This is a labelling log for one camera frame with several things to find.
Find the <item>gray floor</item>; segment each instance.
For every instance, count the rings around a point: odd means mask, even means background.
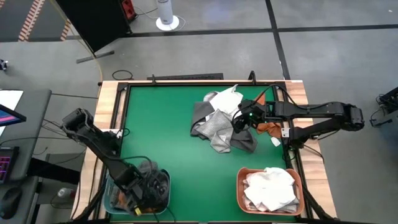
[[[148,1],[134,4],[151,10]],[[351,26],[398,23],[396,1],[272,0],[279,27]],[[175,0],[175,13],[187,20],[184,30],[270,27],[264,1]],[[140,16],[134,32],[155,32],[153,21]],[[375,97],[398,85],[398,29],[296,32],[280,35],[292,79],[303,80],[311,103],[343,101],[363,109],[366,127],[340,131],[321,142],[338,216],[342,220],[395,223],[398,201],[397,128],[371,128]],[[191,35],[119,39],[100,52],[104,79],[126,69],[138,80],[155,75],[223,72],[225,79],[283,79],[272,34]],[[3,88],[51,88],[56,93],[96,96],[99,81],[94,62],[76,64],[88,54],[75,40],[0,43],[0,57],[11,63],[0,73]],[[46,117],[60,121],[77,107],[94,113],[95,100],[52,96]],[[37,152],[80,152],[74,142],[39,141]],[[53,221],[50,208],[39,223]],[[64,220],[67,211],[61,211]]]

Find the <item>green table surface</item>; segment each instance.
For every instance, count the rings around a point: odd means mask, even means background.
[[[169,208],[178,222],[292,221],[294,217],[255,215],[243,212],[236,200],[236,175],[240,168],[286,168],[282,146],[275,147],[268,134],[252,133],[258,140],[254,153],[231,148],[219,154],[209,140],[191,137],[193,104],[210,91],[227,86],[132,87],[121,157],[147,156],[171,176]],[[244,98],[254,99],[264,86],[239,86]],[[274,100],[270,89],[266,100]],[[140,159],[128,162],[138,165]],[[166,210],[159,220],[172,221]],[[153,215],[112,215],[112,222],[154,221]]]

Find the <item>orange basket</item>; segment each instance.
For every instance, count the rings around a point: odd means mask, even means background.
[[[288,172],[294,179],[294,194],[296,195],[298,199],[298,206],[297,206],[297,211],[294,213],[289,213],[289,212],[262,212],[262,211],[252,211],[248,210],[243,202],[243,195],[244,195],[244,184],[243,180],[246,179],[246,176],[248,174],[252,174],[255,172],[263,172],[264,170],[260,169],[248,169],[246,167],[243,167],[242,169],[239,170],[238,176],[236,178],[236,200],[238,201],[239,207],[246,213],[253,213],[253,214],[261,214],[261,215],[289,215],[289,216],[296,216],[300,215],[303,210],[304,210],[304,195],[303,195],[303,187],[301,184],[301,178],[299,174],[294,171],[293,169],[286,169],[286,172]]]

